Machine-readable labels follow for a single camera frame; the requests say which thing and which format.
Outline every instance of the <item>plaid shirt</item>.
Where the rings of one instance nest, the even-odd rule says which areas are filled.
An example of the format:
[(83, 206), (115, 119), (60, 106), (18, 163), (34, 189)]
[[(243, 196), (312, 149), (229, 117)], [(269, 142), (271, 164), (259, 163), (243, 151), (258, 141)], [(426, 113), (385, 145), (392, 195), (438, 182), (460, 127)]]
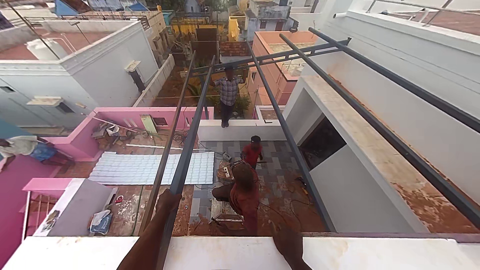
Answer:
[(239, 83), (241, 81), (243, 82), (243, 80), (237, 76), (233, 76), (233, 80), (231, 81), (227, 80), (226, 77), (215, 80), (215, 86), (221, 86), (220, 100), (223, 102), (223, 104), (228, 106), (235, 104)]

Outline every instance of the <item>hand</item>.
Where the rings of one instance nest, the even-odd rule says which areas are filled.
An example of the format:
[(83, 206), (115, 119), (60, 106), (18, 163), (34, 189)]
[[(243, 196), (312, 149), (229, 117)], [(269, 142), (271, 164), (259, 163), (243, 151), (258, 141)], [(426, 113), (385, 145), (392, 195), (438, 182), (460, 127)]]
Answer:
[(284, 224), (277, 228), (272, 221), (270, 221), (270, 228), (273, 242), (288, 264), (303, 261), (303, 238), (301, 234)]
[(158, 198), (156, 202), (156, 211), (160, 210), (170, 213), (179, 206), (181, 194), (172, 194), (167, 188)]

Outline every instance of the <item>door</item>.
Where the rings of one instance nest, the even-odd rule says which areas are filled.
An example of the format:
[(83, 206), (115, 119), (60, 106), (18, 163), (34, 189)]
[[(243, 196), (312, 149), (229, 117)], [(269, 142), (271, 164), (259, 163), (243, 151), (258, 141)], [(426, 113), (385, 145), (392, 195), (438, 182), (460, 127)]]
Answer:
[(275, 31), (282, 31), (283, 21), (278, 21), (275, 26)]

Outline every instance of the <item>water tank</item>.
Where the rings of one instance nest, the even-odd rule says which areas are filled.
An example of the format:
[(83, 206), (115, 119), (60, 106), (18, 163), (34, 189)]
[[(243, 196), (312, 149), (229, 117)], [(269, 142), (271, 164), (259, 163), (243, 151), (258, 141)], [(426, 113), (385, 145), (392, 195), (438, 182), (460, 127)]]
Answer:
[[(60, 59), (68, 55), (68, 53), (60, 44), (58, 44), (58, 42), (50, 38), (44, 38), (43, 40), (60, 57)], [(45, 46), (45, 44), (43, 44), (40, 39), (27, 42), (27, 49), (39, 60), (58, 60), (58, 58), (50, 51), (50, 49), (47, 48), (47, 46)]]

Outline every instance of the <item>white roofing sheet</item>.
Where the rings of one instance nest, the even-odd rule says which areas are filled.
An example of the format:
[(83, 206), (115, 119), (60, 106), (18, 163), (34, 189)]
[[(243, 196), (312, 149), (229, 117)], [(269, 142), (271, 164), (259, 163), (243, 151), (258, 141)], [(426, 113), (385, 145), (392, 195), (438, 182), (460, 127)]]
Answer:
[[(185, 184), (212, 184), (214, 152), (192, 153)], [(102, 154), (88, 179), (100, 184), (153, 184), (162, 155)], [(180, 154), (168, 155), (162, 184), (172, 184)]]

